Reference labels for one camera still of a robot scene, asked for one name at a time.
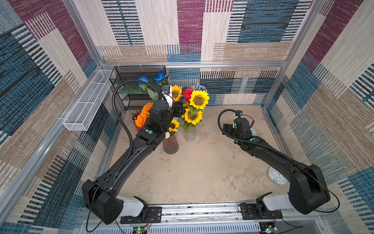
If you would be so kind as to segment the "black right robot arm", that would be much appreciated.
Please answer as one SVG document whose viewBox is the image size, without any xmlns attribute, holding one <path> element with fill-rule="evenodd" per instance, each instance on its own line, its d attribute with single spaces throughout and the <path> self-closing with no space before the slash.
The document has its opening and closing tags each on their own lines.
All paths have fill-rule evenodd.
<svg viewBox="0 0 374 234">
<path fill-rule="evenodd" d="M 331 200 L 332 192 L 327 188 L 322 170 L 318 166 L 298 162 L 276 150 L 263 138 L 252 133 L 253 124 L 240 112 L 234 113 L 232 124 L 218 124 L 222 134 L 234 140 L 244 152 L 267 163 L 290 184 L 286 193 L 270 192 L 256 199 L 256 212 L 259 217 L 287 209 L 307 215 Z"/>
</svg>

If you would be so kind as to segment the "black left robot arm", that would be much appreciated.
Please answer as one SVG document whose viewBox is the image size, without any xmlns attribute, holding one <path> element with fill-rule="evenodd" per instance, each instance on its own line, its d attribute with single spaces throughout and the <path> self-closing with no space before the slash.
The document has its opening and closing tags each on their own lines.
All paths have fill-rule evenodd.
<svg viewBox="0 0 374 234">
<path fill-rule="evenodd" d="M 172 107 L 165 100 L 153 103 L 144 126 L 130 139 L 130 147 L 121 158 L 95 181 L 82 185 L 86 208 L 105 224 L 111 224 L 124 208 L 124 201 L 117 198 L 123 184 L 135 168 L 164 140 L 172 120 L 184 114 L 183 103 L 174 102 Z"/>
</svg>

